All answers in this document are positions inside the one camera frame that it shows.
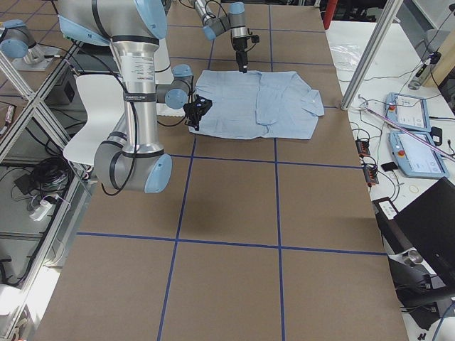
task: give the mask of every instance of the cardboard table surface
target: cardboard table surface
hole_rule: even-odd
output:
[[[167,189],[96,190],[35,340],[407,339],[319,10],[246,11],[261,38],[250,69],[321,91],[314,137],[160,127]],[[172,64],[237,69],[229,37],[208,42],[196,13],[174,3],[168,21]]]

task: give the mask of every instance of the silver robot arm segment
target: silver robot arm segment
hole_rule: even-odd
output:
[[[206,0],[189,0],[198,13],[203,31],[208,40],[213,40],[224,32],[231,32],[231,43],[235,51],[239,71],[246,73],[248,66],[248,40],[253,44],[259,42],[259,36],[253,35],[246,26],[245,5],[235,2],[230,5],[229,12],[217,17],[208,6]]]
[[[122,75],[124,116],[95,155],[95,173],[108,188],[159,193],[171,176],[171,157],[158,139],[159,97],[174,108],[189,93],[179,84],[155,83],[154,53],[167,33],[160,0],[60,0],[62,32],[75,40],[111,48]],[[191,69],[177,79],[186,80]]]

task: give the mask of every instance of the black cable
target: black cable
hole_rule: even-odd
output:
[[[49,174],[45,174],[44,171],[46,169],[46,166],[48,166],[48,170],[50,171]],[[66,172],[67,174],[67,183],[66,183],[66,186],[60,190],[58,190],[58,192],[60,192],[61,194],[59,194],[59,196],[61,197],[65,197],[66,196],[66,193],[68,192],[68,184],[70,181],[73,180],[73,174],[72,172],[70,171],[70,167],[68,165],[68,162],[63,159],[63,158],[48,158],[48,159],[45,159],[43,161],[41,161],[37,166],[35,166],[35,168],[31,171],[31,176],[32,176],[32,179],[41,179],[41,180],[50,180],[50,179],[54,179],[55,180],[55,174],[56,174],[56,171],[57,171],[57,168],[55,167],[62,167],[62,168],[59,168],[62,172]],[[61,202],[56,202],[56,208],[55,208],[55,211],[58,211],[58,209],[60,208],[60,205],[61,205]],[[44,232],[40,232],[41,233],[41,238],[39,239],[39,242],[37,243],[36,245],[36,248],[33,250],[33,253],[32,255],[30,255],[28,257],[28,263],[27,263],[27,266],[26,266],[26,269],[24,271],[24,273],[22,274],[22,276],[19,276],[17,277],[17,281],[16,282],[10,282],[10,277],[7,277],[6,276],[6,270],[4,268],[4,265],[3,263],[5,261],[10,261],[9,259],[6,259],[6,260],[0,260],[0,275],[1,275],[1,281],[3,284],[6,284],[6,285],[9,285],[9,286],[14,286],[14,287],[17,287],[17,286],[20,286],[22,284],[22,282],[27,278],[28,274],[30,273],[30,270],[31,270],[31,267],[33,265],[33,262],[35,261],[36,257],[38,256],[38,253],[39,251],[41,250],[41,247],[43,246],[44,244],[44,241],[46,240],[46,237],[50,231],[50,228],[53,226],[53,221],[55,219],[55,216],[56,215],[52,215],[51,219],[50,219],[50,222],[46,228],[46,230]]]
[[[55,14],[57,14],[57,15],[58,15],[57,6],[55,5],[55,2],[54,2],[54,0],[50,0],[50,3],[52,4],[52,7],[54,8]]]
[[[391,200],[392,202],[395,202],[396,199],[398,199],[398,197],[400,196],[400,188],[401,188],[401,186],[400,186],[400,181],[398,180],[398,176],[397,176],[397,174],[395,173],[394,170],[392,170],[392,173],[393,173],[393,175],[395,176],[395,180],[397,181],[397,188],[398,188],[398,190],[397,190],[397,196],[396,196],[395,198],[393,198],[393,197],[390,198],[390,200]]]
[[[371,80],[383,80],[385,78],[401,78],[403,77],[404,75],[407,75],[408,73],[413,73],[415,71],[415,69],[413,69],[412,71],[408,71],[408,72],[405,72],[399,76],[381,76],[381,77],[371,77],[371,78],[367,78],[367,79],[364,79],[363,81],[364,82],[369,82]],[[338,80],[339,82],[350,82],[350,80]]]
[[[251,48],[249,48],[248,50],[246,50],[245,52],[250,52],[255,46],[257,45],[257,43],[254,43],[253,46]]]
[[[81,66],[81,64],[77,61],[77,59],[75,58],[75,56],[68,50],[64,49],[64,48],[61,48],[60,46],[55,46],[55,45],[48,45],[48,44],[44,44],[44,43],[38,43],[38,45],[42,45],[42,46],[47,46],[48,48],[58,48],[60,50],[63,50],[65,51],[69,56],[70,58],[72,58],[74,60],[74,62],[77,64],[77,66],[80,68],[80,70],[85,73],[84,71],[84,68]],[[79,49],[80,49],[80,46],[77,45],[75,43],[75,41],[73,41],[73,45],[76,45]]]
[[[451,150],[452,154],[451,156],[455,156],[455,150],[452,148],[451,146],[451,141],[450,140],[447,140],[447,144],[449,145],[449,149]]]
[[[29,128],[26,127],[26,131],[27,131],[28,134],[31,136],[31,138],[32,138],[33,140],[35,140],[36,142],[38,142],[40,145],[42,145],[42,146],[44,147],[45,151],[47,151],[50,155],[52,155],[52,156],[57,156],[57,155],[59,155],[58,152],[56,152],[56,151],[54,151],[54,150],[48,148],[48,146],[47,146],[44,142],[42,142],[39,138],[37,138],[35,135],[33,135],[33,133],[31,132],[31,130],[30,130]]]
[[[191,6],[188,6],[188,5],[185,5],[182,0],[178,0],[178,2],[180,2],[180,4],[184,7],[186,7],[187,9],[194,9],[194,7],[191,7]]]
[[[393,194],[392,194],[392,196],[390,197],[390,199],[392,199],[392,198],[395,196],[395,194],[397,193],[397,188],[396,188],[396,186],[395,186],[395,183],[393,182],[393,180],[392,180],[391,178],[389,178],[389,177],[387,176],[387,174],[381,172],[379,169],[378,169],[378,173],[379,173],[379,174],[382,174],[383,176],[385,176],[385,177],[392,183],[392,185],[393,185]]]
[[[24,168],[24,167],[15,167],[15,168],[13,168],[13,169],[8,170],[5,174],[3,174],[2,177],[0,178],[0,182],[1,182],[9,173],[11,173],[12,171],[18,171],[19,169],[31,173],[28,169],[26,169],[26,168]]]
[[[161,72],[164,72],[164,71],[167,71],[171,68],[171,64],[168,65],[168,67],[166,69],[162,69],[162,70],[159,70],[159,71],[155,71],[155,73],[161,73]]]
[[[74,123],[74,124],[71,124],[70,126],[66,126],[65,127],[65,130],[68,130],[68,129],[71,129],[71,128],[74,128],[75,126],[80,126],[81,124],[86,124],[87,122],[77,122],[77,123]]]
[[[354,129],[352,129],[352,131],[357,131],[357,132],[363,131],[364,133],[366,133],[366,134],[368,135],[368,137],[367,137],[367,138],[364,138],[364,139],[367,139],[368,142],[370,142],[371,135],[370,135],[370,133],[369,133],[368,131],[366,131],[365,129],[362,129],[362,128],[354,128]]]
[[[453,12],[455,12],[455,11],[451,11],[450,14],[444,19],[444,21],[442,22],[442,24],[439,25],[439,27],[438,27],[436,33],[434,34],[433,38],[428,42],[428,45],[427,45],[427,44],[424,44],[424,45],[425,45],[425,51],[422,53],[422,56],[420,57],[420,61],[419,61],[419,63],[416,65],[416,67],[413,69],[413,71],[415,71],[415,70],[420,66],[420,64],[422,63],[422,58],[425,56],[425,54],[426,54],[427,51],[428,51],[428,47],[431,45],[432,41],[436,38],[436,36],[438,35],[438,33],[441,31],[442,26],[446,23],[447,20],[449,20],[449,18],[450,18],[451,15],[453,14]],[[401,91],[403,91],[403,89],[405,88],[405,85],[406,85],[407,83],[409,83],[409,81],[411,80],[411,78],[412,78],[412,75],[411,75],[411,77],[409,77],[409,78],[407,79],[406,83],[403,84],[403,86],[401,87],[400,92],[398,92],[398,94],[401,94]]]
[[[175,124],[164,124],[164,123],[161,123],[160,121],[157,121],[157,122],[158,122],[158,124],[159,124],[160,126],[178,126],[180,123],[183,122],[183,120],[184,120],[185,118],[186,118],[186,117],[183,117],[180,121],[178,121],[178,122],[175,123]]]
[[[73,121],[87,123],[87,121],[84,121],[84,120],[82,120],[82,119],[76,119],[75,117],[72,117],[71,115],[68,115],[68,114],[67,114],[66,112],[64,112],[63,110],[60,110],[60,109],[57,109],[57,108],[51,108],[51,107],[49,107],[49,109],[55,110],[55,111],[57,111],[57,112],[60,112],[62,115],[66,116],[66,117],[68,117],[68,118],[70,118],[70,119],[72,119]]]
[[[220,7],[221,11],[224,12],[225,16],[227,16],[227,17],[229,18],[228,13],[226,13],[225,9],[223,8],[223,5],[222,5],[220,2],[216,1],[216,0],[208,0],[208,1],[205,3],[205,5],[204,5],[205,11],[207,11],[207,5],[208,5],[210,2],[214,2],[215,4],[217,4],[217,5]]]
[[[86,50],[84,50],[83,48],[79,47],[79,49],[85,53],[86,55],[89,55],[90,57],[98,60],[98,62],[100,62],[105,68],[106,70],[109,72],[109,74],[111,76],[113,76],[115,78],[115,80],[120,84],[120,87],[122,87],[123,91],[125,94],[129,94],[128,93],[128,90],[127,88],[125,87],[125,85],[122,83],[122,81],[117,77],[117,75],[115,74],[115,72],[109,67],[108,64],[106,64],[105,62],[103,62],[101,59],[99,59],[96,55],[93,55],[91,53],[88,53]],[[133,170],[134,170],[134,166],[136,165],[136,158],[137,158],[137,144],[138,144],[138,119],[137,119],[137,111],[136,111],[136,107],[134,106],[134,103],[133,102],[130,102],[129,103],[131,105],[131,108],[132,108],[132,111],[133,111],[133,120],[134,120],[134,153],[133,153],[133,158],[132,158],[132,162],[131,162],[131,166],[129,168],[129,172],[128,172],[128,175],[127,177],[125,178],[125,181],[123,182],[123,184],[119,187],[119,189],[114,192],[114,193],[109,193],[106,191],[106,188],[104,186],[104,184],[101,184],[101,188],[103,190],[103,192],[105,193],[105,195],[108,195],[110,197],[114,197],[115,195],[118,195],[120,192],[123,191],[123,189],[125,188],[125,186],[127,185],[129,179],[131,178],[131,175],[133,173]]]
[[[441,119],[441,120],[447,120],[447,121],[455,121],[455,118],[453,117],[435,117],[435,116],[428,116],[430,119]]]

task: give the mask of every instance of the metal pole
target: metal pole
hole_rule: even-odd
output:
[[[360,85],[362,84],[363,78],[365,77],[368,68],[370,68],[371,62],[379,50],[379,47],[384,39],[387,31],[389,30],[390,24],[397,15],[398,9],[402,4],[403,0],[388,0],[384,10],[382,11],[381,17],[376,24],[375,30],[371,34],[370,40],[368,41],[365,52],[362,54],[362,58],[355,69],[352,80],[349,83],[348,89],[344,94],[343,100],[341,101],[341,109],[347,110],[354,100],[355,94],[357,94]]]
[[[28,86],[27,82],[22,78],[19,72],[16,71],[14,66],[9,62],[8,58],[1,51],[0,70],[4,72],[6,78],[8,78],[11,83],[13,83],[14,87],[17,89],[17,91],[19,91],[24,99],[27,99],[29,101],[33,99],[33,90]]]

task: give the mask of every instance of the white sticker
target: white sticker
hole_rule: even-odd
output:
[[[382,211],[389,220],[392,220],[395,215],[397,215],[397,211],[395,211],[395,208],[393,208],[389,201],[382,201],[379,203],[379,206],[382,208]]]
[[[152,57],[122,56],[122,76],[125,82],[155,82],[155,64]]]

